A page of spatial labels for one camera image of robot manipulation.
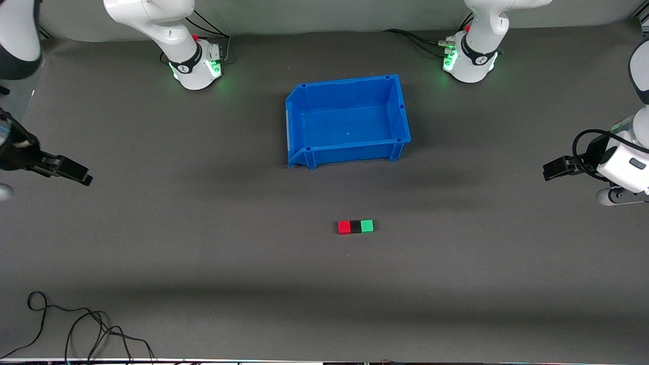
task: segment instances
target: gray table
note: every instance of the gray table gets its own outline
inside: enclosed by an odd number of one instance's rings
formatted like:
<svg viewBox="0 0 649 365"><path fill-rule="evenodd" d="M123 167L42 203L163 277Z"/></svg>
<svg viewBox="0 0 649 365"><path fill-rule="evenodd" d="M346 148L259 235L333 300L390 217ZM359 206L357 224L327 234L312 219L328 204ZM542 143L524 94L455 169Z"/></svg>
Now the gray table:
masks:
<svg viewBox="0 0 649 365"><path fill-rule="evenodd" d="M2 175L17 196L0 212L0 347L29 342L24 301L43 290L159 357L647 363L648 207L541 174L638 110L640 40L636 22L514 30L466 85L396 34L242 36L200 92L153 42L52 44L25 125L95 181ZM413 135L399 162L287 169L296 84L389 73ZM335 234L354 218L378 232ZM75 318L53 312L16 356L62 356ZM79 327L76 354L94 334Z"/></svg>

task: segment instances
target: blue container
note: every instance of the blue container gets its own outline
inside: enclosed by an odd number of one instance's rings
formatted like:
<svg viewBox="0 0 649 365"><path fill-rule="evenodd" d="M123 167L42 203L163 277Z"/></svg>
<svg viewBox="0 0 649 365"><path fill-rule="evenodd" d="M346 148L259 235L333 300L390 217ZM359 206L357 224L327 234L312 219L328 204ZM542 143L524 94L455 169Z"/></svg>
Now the blue container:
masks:
<svg viewBox="0 0 649 365"><path fill-rule="evenodd" d="M298 85L286 99L288 167L399 159L410 128L398 75Z"/></svg>

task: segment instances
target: green block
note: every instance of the green block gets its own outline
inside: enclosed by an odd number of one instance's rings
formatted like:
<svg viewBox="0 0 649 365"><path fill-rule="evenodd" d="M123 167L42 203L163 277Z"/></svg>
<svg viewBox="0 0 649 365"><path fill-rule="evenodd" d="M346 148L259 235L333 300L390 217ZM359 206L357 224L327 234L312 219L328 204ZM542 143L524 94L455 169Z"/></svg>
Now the green block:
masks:
<svg viewBox="0 0 649 365"><path fill-rule="evenodd" d="M374 232L374 221L373 220L361 221L361 232L363 233Z"/></svg>

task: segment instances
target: white wall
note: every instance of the white wall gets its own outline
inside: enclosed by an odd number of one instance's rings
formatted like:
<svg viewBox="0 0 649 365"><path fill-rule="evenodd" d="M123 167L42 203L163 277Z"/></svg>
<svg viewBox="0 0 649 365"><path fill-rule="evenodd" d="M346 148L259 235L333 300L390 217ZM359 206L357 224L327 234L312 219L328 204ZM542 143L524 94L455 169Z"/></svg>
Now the white wall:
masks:
<svg viewBox="0 0 649 365"><path fill-rule="evenodd" d="M513 27L600 25L627 18L643 0L554 0L509 13ZM222 31L292 34L322 31L453 29L468 14L462 0L196 0L196 9ZM45 0L41 24L57 38L89 42L144 39L112 21L102 0Z"/></svg>

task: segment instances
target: table surface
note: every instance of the table surface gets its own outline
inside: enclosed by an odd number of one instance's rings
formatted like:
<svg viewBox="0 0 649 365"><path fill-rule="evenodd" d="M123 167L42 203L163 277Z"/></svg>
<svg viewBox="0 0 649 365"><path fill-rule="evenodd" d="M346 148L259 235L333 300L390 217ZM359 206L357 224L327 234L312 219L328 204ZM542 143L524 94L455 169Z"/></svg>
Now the table surface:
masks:
<svg viewBox="0 0 649 365"><path fill-rule="evenodd" d="M25 299L42 290L159 357L646 364L648 207L541 173L639 109L640 41L632 21L514 29L468 85L397 34L242 36L199 92L153 42L50 44L24 124L95 180L2 175L17 194L0 211L0 348L35 335ZM296 84L393 73L401 160L287 168ZM348 219L378 230L338 236ZM76 317L52 312L15 356L62 356ZM78 328L75 355L94 334ZM119 341L102 356L123 357Z"/></svg>

